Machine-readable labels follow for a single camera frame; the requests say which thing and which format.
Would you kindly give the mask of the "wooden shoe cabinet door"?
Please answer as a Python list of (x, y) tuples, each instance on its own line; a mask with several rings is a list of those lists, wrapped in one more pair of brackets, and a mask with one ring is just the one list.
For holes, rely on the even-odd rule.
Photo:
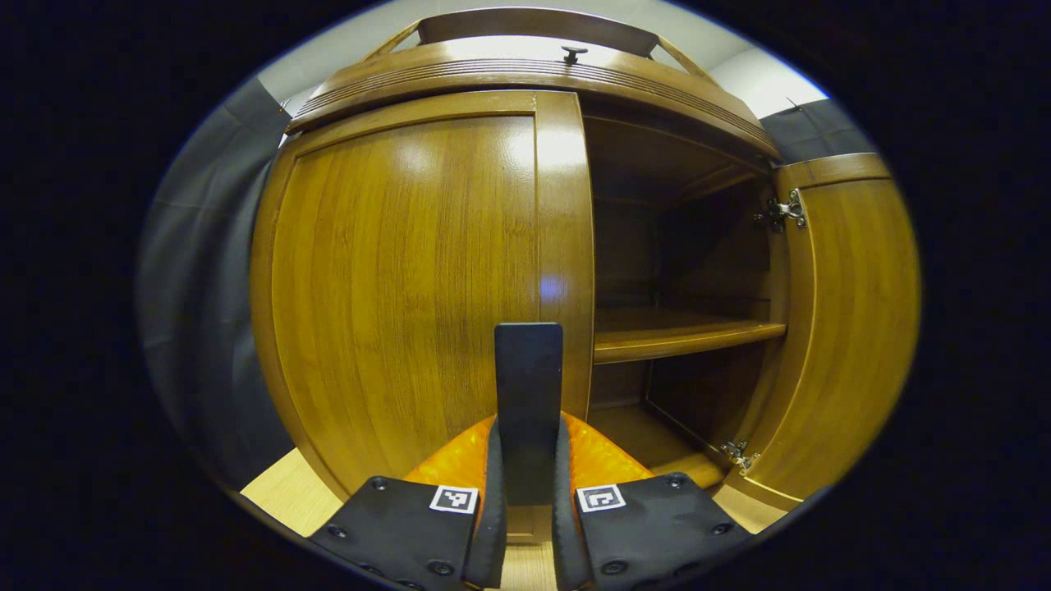
[(581, 98), (468, 91), (342, 117), (279, 149), (249, 264), (270, 396), (346, 501), (497, 410), (494, 330), (555, 322), (588, 416), (594, 206)]
[(907, 381), (922, 308), (915, 232), (878, 154), (812, 158), (774, 182), (788, 208), (772, 236), (786, 333), (747, 439), (750, 466), (714, 493), (750, 534), (784, 524), (874, 444)]

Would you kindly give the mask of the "wooden cabinet shelf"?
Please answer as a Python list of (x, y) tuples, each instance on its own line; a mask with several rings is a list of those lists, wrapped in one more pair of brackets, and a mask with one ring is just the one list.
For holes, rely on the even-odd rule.
[(786, 325), (661, 308), (611, 308), (594, 318), (594, 365), (691, 355), (784, 337)]

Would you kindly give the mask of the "black door handle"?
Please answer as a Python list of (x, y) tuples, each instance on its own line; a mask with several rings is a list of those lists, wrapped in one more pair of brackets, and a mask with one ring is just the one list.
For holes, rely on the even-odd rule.
[(562, 422), (562, 325), (495, 327), (497, 430), (509, 505), (548, 505), (554, 497)]

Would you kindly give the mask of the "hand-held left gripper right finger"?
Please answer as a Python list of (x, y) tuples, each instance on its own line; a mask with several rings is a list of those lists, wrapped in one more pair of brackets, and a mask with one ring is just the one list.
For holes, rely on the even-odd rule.
[(562, 413), (554, 460), (557, 591), (667, 591), (753, 539), (682, 472), (653, 474)]

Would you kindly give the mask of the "wooden double-door shoe cabinet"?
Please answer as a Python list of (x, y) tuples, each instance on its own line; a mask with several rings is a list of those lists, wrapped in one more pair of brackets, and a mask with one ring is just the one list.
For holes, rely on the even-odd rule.
[(241, 493), (311, 534), (494, 415), (498, 323), (555, 322), (562, 411), (757, 534), (878, 437), (921, 292), (874, 150), (795, 156), (667, 40), (601, 16), (426, 16), (287, 127), (250, 302), (293, 448)]

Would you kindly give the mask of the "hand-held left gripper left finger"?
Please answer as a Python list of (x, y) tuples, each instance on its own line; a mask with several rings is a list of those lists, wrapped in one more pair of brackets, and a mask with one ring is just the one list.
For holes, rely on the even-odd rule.
[(405, 478), (367, 478), (310, 541), (414, 591), (498, 588), (507, 503), (497, 419), (470, 426)]

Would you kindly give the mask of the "metal door hinge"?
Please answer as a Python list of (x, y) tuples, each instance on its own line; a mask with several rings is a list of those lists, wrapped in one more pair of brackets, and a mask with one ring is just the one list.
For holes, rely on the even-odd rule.
[(786, 201), (770, 197), (765, 202), (765, 209), (753, 213), (753, 224), (765, 228), (772, 233), (784, 233), (788, 222), (794, 222), (796, 228), (804, 229), (810, 225), (802, 203), (802, 190), (792, 188), (787, 193)]
[(748, 449), (750, 442), (747, 440), (722, 442), (719, 449), (725, 454), (731, 464), (739, 468), (740, 475), (747, 475), (755, 463), (761, 458), (761, 453)]

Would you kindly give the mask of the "wooden cabinet drawer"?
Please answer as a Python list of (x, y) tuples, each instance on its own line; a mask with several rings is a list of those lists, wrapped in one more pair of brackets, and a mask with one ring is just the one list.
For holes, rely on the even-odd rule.
[(780, 152), (754, 113), (709, 78), (631, 53), (588, 45), (566, 63), (566, 41), (530, 36), (454, 39), (368, 57), (334, 72), (287, 125), (315, 130), (342, 117), (436, 94), (543, 89), (623, 103), (630, 113), (677, 124), (737, 158)]

